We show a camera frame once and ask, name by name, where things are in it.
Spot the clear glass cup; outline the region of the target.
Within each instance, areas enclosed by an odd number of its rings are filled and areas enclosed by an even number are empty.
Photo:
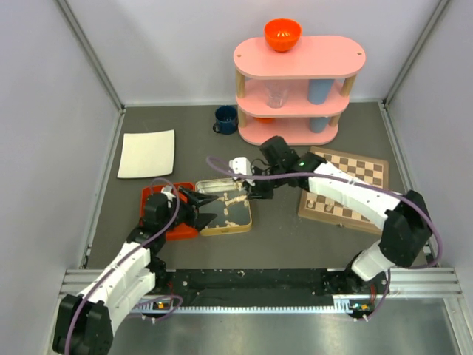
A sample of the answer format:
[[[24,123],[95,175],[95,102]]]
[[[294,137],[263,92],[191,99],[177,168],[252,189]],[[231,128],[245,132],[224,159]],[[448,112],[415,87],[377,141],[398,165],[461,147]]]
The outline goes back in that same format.
[[[267,81],[267,105],[272,109],[280,109],[285,105],[289,86],[286,81]]]

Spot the dark blue mug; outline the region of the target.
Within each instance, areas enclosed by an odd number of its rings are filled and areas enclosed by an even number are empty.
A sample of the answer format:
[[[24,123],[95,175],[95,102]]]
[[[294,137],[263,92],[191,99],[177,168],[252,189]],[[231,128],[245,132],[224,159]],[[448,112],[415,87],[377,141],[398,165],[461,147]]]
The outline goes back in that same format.
[[[221,106],[215,113],[215,123],[213,131],[224,135],[231,135],[238,128],[237,109],[233,106]]]

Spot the pink three-tier shelf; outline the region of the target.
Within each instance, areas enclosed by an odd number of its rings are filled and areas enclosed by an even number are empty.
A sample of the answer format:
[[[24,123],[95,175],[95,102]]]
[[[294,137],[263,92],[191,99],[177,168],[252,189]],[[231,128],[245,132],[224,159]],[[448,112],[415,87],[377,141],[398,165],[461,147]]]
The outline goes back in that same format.
[[[356,41],[339,35],[304,35],[293,49],[278,53],[263,37],[250,38],[234,50],[236,104],[239,133],[244,141],[260,145],[274,135],[292,146],[324,145],[338,133],[338,121],[350,102],[357,74],[366,53]],[[333,79],[326,101],[314,105],[307,99],[310,79]],[[267,105],[267,81],[286,81],[285,105]],[[310,130],[310,118],[329,117],[323,132]],[[262,124],[254,118],[275,118]]]

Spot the white bishop in tin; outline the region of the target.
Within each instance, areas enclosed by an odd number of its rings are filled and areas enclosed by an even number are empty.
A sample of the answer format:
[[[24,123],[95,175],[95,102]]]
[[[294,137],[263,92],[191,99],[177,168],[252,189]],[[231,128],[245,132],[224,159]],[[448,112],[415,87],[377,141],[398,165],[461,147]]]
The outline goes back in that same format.
[[[226,200],[225,205],[230,206],[231,204],[244,202],[246,200],[247,200],[247,197],[245,195],[240,195],[240,196],[234,197],[230,200]]]

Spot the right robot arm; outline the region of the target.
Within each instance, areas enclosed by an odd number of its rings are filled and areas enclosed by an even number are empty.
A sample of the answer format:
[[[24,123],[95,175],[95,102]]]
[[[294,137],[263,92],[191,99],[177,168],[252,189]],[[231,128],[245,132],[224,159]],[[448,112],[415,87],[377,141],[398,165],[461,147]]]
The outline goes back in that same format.
[[[283,137],[265,141],[260,151],[265,168],[237,158],[233,168],[246,176],[251,199],[271,199],[275,188],[289,185],[326,197],[358,212],[381,230],[381,239],[359,253],[344,275],[355,293],[368,288],[372,279],[392,267],[409,268],[433,233],[423,197],[410,190],[404,195],[379,189],[343,172],[320,155],[298,155]]]

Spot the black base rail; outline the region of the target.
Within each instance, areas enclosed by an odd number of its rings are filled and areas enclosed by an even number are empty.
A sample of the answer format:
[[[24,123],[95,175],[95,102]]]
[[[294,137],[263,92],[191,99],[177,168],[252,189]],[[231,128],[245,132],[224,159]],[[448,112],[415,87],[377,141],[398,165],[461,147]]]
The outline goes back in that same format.
[[[176,294],[184,305],[314,305],[309,299],[383,294],[385,275],[364,282],[323,268],[178,269],[161,271],[153,294]]]

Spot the light blue lower cup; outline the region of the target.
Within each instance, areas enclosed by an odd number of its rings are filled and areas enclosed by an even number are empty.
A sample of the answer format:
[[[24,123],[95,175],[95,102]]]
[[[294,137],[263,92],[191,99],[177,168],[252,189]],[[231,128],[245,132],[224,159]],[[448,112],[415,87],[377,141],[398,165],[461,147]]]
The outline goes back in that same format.
[[[329,117],[317,117],[317,118],[310,118],[310,130],[313,133],[320,133],[323,132],[326,125],[330,122]]]

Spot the gold metal tin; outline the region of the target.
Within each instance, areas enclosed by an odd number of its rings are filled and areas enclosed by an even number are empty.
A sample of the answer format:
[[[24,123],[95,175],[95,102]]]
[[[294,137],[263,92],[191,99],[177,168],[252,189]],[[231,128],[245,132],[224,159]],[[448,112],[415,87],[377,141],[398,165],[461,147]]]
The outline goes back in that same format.
[[[202,236],[243,233],[251,230],[252,216],[249,200],[225,205],[226,200],[245,195],[241,185],[231,178],[201,180],[196,182],[195,189],[204,194],[217,195],[219,198],[200,208],[200,212],[215,213],[217,217],[201,232]]]

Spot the white square plate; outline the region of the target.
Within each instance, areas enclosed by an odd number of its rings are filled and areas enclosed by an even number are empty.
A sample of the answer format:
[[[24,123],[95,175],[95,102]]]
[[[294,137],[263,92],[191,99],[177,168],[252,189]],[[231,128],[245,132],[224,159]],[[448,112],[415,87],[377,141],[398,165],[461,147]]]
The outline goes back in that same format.
[[[174,170],[175,131],[125,133],[117,178],[157,178]]]

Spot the orange metal tin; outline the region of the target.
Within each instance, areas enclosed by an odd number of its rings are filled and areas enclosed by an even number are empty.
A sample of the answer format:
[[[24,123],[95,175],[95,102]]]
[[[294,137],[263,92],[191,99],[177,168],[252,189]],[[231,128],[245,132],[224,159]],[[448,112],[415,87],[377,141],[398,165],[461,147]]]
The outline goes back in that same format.
[[[161,230],[171,219],[170,207],[168,198],[160,193],[160,190],[166,185],[158,185],[143,189],[141,195],[140,207],[140,226],[146,230],[156,234]],[[174,185],[179,193],[181,186],[195,191],[193,183],[176,183]],[[196,237],[199,232],[193,230],[183,224],[178,226],[175,230],[169,231],[167,229],[163,232],[167,241],[170,240],[186,240]]]

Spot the orange plastic bowl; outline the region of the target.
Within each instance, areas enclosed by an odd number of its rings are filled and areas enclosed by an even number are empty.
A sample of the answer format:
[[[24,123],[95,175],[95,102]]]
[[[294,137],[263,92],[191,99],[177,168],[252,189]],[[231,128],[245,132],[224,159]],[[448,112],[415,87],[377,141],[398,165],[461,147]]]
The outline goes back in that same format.
[[[302,35],[302,26],[291,18],[275,18],[264,26],[268,46],[279,53],[291,50]]]

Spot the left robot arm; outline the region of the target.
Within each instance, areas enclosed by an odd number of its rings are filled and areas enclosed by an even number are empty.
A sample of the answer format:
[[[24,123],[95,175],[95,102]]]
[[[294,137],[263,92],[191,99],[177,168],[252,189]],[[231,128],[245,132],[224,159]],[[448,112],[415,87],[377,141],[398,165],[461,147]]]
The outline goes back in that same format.
[[[52,338],[58,354],[107,354],[122,321],[149,293],[167,286],[166,264],[157,256],[167,234],[195,236],[216,218],[200,208],[216,195],[190,183],[150,186],[142,191],[140,219],[101,274],[59,304]]]

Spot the light blue cup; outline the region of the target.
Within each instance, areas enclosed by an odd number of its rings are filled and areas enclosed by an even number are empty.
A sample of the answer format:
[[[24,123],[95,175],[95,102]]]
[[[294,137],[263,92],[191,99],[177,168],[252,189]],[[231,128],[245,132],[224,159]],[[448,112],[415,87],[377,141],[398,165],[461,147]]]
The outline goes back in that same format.
[[[329,117],[317,117],[317,118],[310,118],[310,130],[313,133],[320,133],[323,132],[326,125],[330,122]]]
[[[333,79],[310,79],[308,81],[307,99],[311,104],[323,104],[333,86]]]

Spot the small orange bowl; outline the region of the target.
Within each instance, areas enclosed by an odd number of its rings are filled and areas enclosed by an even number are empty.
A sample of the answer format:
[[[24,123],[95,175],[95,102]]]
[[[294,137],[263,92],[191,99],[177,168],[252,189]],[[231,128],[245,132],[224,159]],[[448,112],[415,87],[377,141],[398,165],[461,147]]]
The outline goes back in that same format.
[[[254,118],[254,120],[262,124],[270,124],[275,121],[275,118]]]

